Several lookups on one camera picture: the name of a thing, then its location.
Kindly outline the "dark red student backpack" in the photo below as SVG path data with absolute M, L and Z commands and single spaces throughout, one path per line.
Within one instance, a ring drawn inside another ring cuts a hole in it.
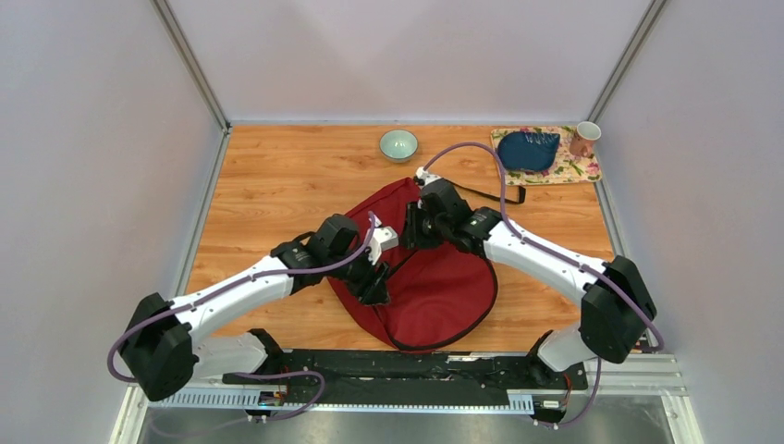
M 449 244 L 430 250 L 401 245 L 406 206 L 418 197 L 413 179 L 401 179 L 346 213 L 360 230 L 369 227 L 367 216 L 374 213 L 398 234 L 398 247 L 383 253 L 380 260 L 390 266 L 388 304 L 362 305 L 344 281 L 329 281 L 357 325 L 402 352 L 429 352 L 462 339 L 489 315 L 498 294 L 494 266 L 482 258 Z

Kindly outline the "aluminium frame rail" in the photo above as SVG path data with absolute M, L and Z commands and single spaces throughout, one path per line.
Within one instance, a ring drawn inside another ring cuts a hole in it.
M 687 389 L 671 355 L 634 353 L 623 364 L 589 360 L 536 380 L 520 352 L 276 349 L 251 376 L 196 379 L 159 408 L 272 411 L 509 414 L 551 430 L 585 424 L 602 399 L 656 399 L 654 423 L 676 443 L 698 443 Z

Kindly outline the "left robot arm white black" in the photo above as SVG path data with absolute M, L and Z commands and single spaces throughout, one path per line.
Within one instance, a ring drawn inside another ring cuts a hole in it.
M 110 374 L 137 383 L 151 401 L 164 400 L 194 379 L 249 373 L 269 384 L 282 358 L 255 333 L 218 338 L 215 332 L 246 313 L 282 300 L 324 278 L 344 282 L 367 304 L 384 304 L 389 266 L 383 253 L 398 247 L 398 234 L 375 215 L 360 229 L 335 214 L 316 231 L 275 247 L 249 268 L 206 289 L 164 299 L 155 292 L 137 305 L 126 331 L 107 356 Z

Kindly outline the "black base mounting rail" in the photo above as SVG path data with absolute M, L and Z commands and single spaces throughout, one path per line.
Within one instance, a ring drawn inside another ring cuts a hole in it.
M 511 389 L 583 389 L 584 376 L 568 373 L 536 380 L 523 355 L 491 355 L 473 359 L 465 353 L 408 354 L 399 351 L 331 351 L 293 349 L 268 358 L 261 375 L 286 372 L 279 385 L 286 401 L 305 402 L 319 382 L 302 376 L 308 369 L 322 374 L 321 403 L 411 406 L 500 406 Z

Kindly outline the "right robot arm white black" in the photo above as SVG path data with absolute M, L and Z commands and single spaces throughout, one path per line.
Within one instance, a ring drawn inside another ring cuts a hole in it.
M 637 265 L 618 255 L 607 262 L 581 255 L 523 229 L 501 212 L 472 209 L 454 184 L 438 176 L 416 179 L 419 197 L 407 207 L 402 243 L 461 253 L 536 278 L 574 302 L 580 319 L 545 333 L 529 354 L 527 374 L 548 388 L 574 364 L 593 358 L 622 364 L 649 330 L 656 308 Z

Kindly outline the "pink floral mug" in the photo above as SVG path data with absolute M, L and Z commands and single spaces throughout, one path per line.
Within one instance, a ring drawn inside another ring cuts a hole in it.
M 601 138 L 601 128 L 592 121 L 576 125 L 572 134 L 569 151 L 572 155 L 588 157 L 594 152 L 595 143 Z

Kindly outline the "pale green ceramic bowl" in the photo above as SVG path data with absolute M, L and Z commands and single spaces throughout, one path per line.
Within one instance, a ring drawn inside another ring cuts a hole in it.
M 379 140 L 379 151 L 390 162 L 408 162 L 416 155 L 418 148 L 416 136 L 405 129 L 392 129 Z

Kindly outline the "dark blue leaf plate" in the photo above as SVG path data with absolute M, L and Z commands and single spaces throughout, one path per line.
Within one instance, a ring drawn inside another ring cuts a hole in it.
M 506 170 L 542 172 L 555 163 L 559 144 L 557 133 L 518 130 L 502 137 L 496 151 Z

